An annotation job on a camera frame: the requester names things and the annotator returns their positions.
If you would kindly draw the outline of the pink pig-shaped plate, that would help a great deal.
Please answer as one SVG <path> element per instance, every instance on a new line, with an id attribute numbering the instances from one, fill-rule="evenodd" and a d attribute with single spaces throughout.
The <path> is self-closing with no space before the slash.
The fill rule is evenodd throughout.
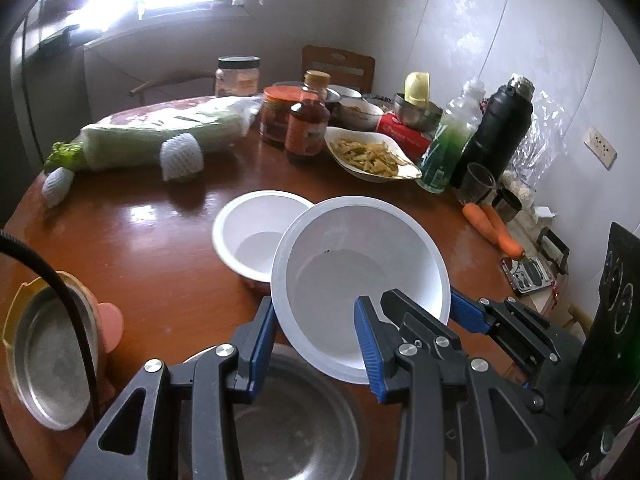
<path id="1" fill-rule="evenodd" d="M 122 311 L 110 302 L 101 302 L 84 285 L 80 284 L 79 290 L 82 298 L 88 301 L 90 311 L 94 318 L 93 330 L 96 333 L 94 339 L 98 343 L 98 396 L 101 408 L 106 408 L 116 396 L 116 390 L 110 381 L 105 377 L 108 355 L 112 353 L 124 333 L 124 317 Z"/>

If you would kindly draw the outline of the round steel plate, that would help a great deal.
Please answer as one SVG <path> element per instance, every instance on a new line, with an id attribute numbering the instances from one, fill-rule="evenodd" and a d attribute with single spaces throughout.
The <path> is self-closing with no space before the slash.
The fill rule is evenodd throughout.
<path id="1" fill-rule="evenodd" d="M 75 426 L 90 404 L 84 361 L 70 317 L 49 286 L 29 292 L 10 359 L 14 387 L 42 426 Z"/>

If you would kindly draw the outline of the white paper noodle bowl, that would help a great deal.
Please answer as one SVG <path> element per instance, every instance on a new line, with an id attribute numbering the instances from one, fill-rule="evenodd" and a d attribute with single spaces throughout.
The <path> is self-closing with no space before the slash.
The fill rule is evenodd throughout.
<path id="1" fill-rule="evenodd" d="M 314 203 L 275 190 L 245 193 L 218 212 L 213 248 L 248 288 L 268 294 L 274 255 L 288 227 Z"/>

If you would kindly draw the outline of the yellow shell-shaped plate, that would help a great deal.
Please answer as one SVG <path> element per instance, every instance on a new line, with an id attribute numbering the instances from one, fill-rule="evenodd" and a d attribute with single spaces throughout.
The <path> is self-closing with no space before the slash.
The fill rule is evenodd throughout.
<path id="1" fill-rule="evenodd" d="M 96 297 L 72 274 L 58 271 L 78 307 L 82 328 L 91 350 L 93 361 L 99 353 L 96 336 Z M 43 349 L 52 352 L 68 349 L 76 344 L 77 336 L 70 316 L 62 301 L 43 278 L 21 284 L 15 294 L 1 336 L 8 361 L 25 354 L 28 349 Z"/>

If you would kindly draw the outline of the red box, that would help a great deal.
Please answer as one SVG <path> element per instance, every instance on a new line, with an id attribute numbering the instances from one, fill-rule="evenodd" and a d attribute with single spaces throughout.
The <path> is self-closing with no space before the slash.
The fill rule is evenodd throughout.
<path id="1" fill-rule="evenodd" d="M 422 132 L 405 126 L 393 112 L 386 113 L 380 118 L 376 132 L 392 138 L 413 162 L 420 162 L 432 143 L 432 140 Z"/>

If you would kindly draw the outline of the green plastic bottle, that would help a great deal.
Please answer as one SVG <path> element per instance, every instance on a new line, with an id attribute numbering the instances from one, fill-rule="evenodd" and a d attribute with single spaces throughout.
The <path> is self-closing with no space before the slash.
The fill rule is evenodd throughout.
<path id="1" fill-rule="evenodd" d="M 460 96 L 445 107 L 433 141 L 420 159 L 422 177 L 418 185 L 425 191 L 439 194 L 448 185 L 465 145 L 482 121 L 480 103 L 484 97 L 484 82 L 472 78 L 464 84 Z"/>

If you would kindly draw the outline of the brown sauce bottle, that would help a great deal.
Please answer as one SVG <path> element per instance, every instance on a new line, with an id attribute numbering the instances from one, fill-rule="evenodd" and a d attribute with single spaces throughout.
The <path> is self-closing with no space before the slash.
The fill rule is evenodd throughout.
<path id="1" fill-rule="evenodd" d="M 318 156 L 331 113 L 326 96 L 331 76 L 320 70 L 307 70 L 298 101 L 290 108 L 284 149 L 292 164 L 302 164 Z"/>

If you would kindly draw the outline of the red-lidded sauce jar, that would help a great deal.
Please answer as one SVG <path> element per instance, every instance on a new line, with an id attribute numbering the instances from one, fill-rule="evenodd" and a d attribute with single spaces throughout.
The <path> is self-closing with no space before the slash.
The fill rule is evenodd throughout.
<path id="1" fill-rule="evenodd" d="M 269 86 L 259 116 L 259 134 L 263 141 L 283 145 L 288 131 L 291 107 L 300 101 L 303 90 L 297 86 Z"/>

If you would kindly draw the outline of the wooden chair back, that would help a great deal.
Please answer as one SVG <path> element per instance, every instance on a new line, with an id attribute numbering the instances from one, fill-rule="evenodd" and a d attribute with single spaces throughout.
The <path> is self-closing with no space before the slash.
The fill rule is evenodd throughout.
<path id="1" fill-rule="evenodd" d="M 329 74 L 332 84 L 370 93 L 375 59 L 349 50 L 307 44 L 302 50 L 302 73 L 306 74 L 307 70 Z"/>

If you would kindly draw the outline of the foam-netted fruit near cabbage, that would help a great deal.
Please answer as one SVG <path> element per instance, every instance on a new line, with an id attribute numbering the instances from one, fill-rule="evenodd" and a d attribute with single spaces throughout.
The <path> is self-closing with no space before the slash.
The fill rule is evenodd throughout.
<path id="1" fill-rule="evenodd" d="M 160 147 L 160 170 L 165 182 L 189 179 L 203 169 L 203 153 L 191 133 L 173 136 Z"/>

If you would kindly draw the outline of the foam-netted fruit near lettuce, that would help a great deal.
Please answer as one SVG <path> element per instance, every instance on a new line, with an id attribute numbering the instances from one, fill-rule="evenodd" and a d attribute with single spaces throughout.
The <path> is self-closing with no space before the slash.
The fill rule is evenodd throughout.
<path id="1" fill-rule="evenodd" d="M 48 208 L 53 208 L 62 203 L 70 187 L 72 186 L 75 174 L 66 168 L 53 170 L 44 179 L 41 193 L 44 203 Z"/>

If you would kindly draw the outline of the wrapped napa cabbage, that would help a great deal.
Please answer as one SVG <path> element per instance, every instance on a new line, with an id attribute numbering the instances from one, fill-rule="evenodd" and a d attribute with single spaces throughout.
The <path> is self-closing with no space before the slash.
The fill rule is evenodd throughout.
<path id="1" fill-rule="evenodd" d="M 200 96 L 123 110 L 81 129 L 84 167 L 92 171 L 155 165 L 163 143 L 189 133 L 205 154 L 246 136 L 261 96 Z"/>

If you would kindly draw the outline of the green leafy lettuce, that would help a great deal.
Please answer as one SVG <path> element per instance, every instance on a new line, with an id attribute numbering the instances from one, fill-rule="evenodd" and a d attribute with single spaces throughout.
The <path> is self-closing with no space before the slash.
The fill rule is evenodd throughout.
<path id="1" fill-rule="evenodd" d="M 44 162 L 44 171 L 48 174 L 58 168 L 71 172 L 89 169 L 81 142 L 55 142 L 52 145 L 52 151 Z"/>

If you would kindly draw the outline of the clear jar black lid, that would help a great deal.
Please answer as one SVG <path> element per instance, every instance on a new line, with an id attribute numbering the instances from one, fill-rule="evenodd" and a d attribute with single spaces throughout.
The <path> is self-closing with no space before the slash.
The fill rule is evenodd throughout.
<path id="1" fill-rule="evenodd" d="M 259 69 L 258 56 L 220 56 L 215 75 L 215 96 L 254 96 L 258 93 Z"/>

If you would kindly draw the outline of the wall power socket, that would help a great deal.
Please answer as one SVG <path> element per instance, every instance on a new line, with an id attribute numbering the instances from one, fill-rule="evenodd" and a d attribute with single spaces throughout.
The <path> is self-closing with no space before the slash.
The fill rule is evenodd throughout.
<path id="1" fill-rule="evenodd" d="M 606 170 L 612 168 L 617 158 L 616 149 L 599 130 L 590 127 L 585 134 L 584 144 Z"/>

